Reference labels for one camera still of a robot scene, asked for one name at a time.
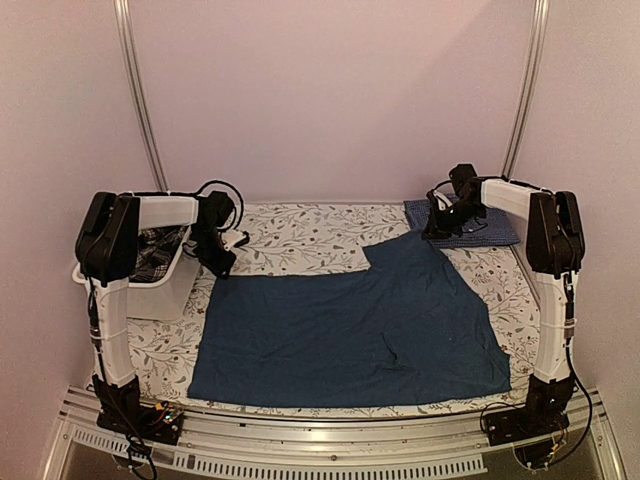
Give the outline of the blue plaid button shirt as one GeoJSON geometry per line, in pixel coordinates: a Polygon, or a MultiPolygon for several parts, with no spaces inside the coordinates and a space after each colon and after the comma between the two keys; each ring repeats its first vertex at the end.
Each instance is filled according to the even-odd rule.
{"type": "MultiPolygon", "coordinates": [[[[405,200],[403,205],[410,229],[422,231],[429,219],[429,200],[405,200]]],[[[446,239],[430,239],[430,242],[441,249],[454,249],[506,247],[518,244],[520,239],[505,212],[498,209],[488,209],[485,219],[467,222],[462,227],[460,236],[452,235],[446,239]]]]}

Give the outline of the teal blue garment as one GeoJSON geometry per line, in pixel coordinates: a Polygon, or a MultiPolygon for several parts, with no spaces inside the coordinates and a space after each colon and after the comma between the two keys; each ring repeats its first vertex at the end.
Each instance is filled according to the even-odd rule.
{"type": "Polygon", "coordinates": [[[355,272],[217,281],[189,397],[349,408],[510,390],[488,308],[444,253],[411,231],[364,254],[355,272]]]}

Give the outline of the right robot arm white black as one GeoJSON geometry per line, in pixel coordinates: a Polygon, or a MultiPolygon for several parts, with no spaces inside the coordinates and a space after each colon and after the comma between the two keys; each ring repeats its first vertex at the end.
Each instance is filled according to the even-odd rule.
{"type": "Polygon", "coordinates": [[[438,187],[426,197],[430,211],[423,239],[463,234],[463,225],[498,209],[526,221],[525,253],[540,295],[540,344],[525,405],[510,411],[510,422],[527,436],[546,427],[562,427],[577,376],[571,360],[575,290],[585,255],[585,240],[576,196],[553,192],[504,177],[479,176],[470,164],[459,164],[445,181],[456,201],[438,187]]]}

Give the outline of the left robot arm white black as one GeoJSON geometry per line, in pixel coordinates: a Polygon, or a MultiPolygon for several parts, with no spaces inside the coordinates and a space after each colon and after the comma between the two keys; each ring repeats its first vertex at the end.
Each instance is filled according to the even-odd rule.
{"type": "Polygon", "coordinates": [[[98,192],[92,199],[75,255],[88,294],[94,388],[104,412],[126,433],[141,433],[149,423],[129,351],[127,309],[132,307],[138,318],[174,318],[201,268],[228,276],[236,259],[228,232],[242,213],[223,191],[98,192]],[[167,227],[177,228],[180,237],[166,273],[156,282],[131,284],[140,235],[167,227]]]}

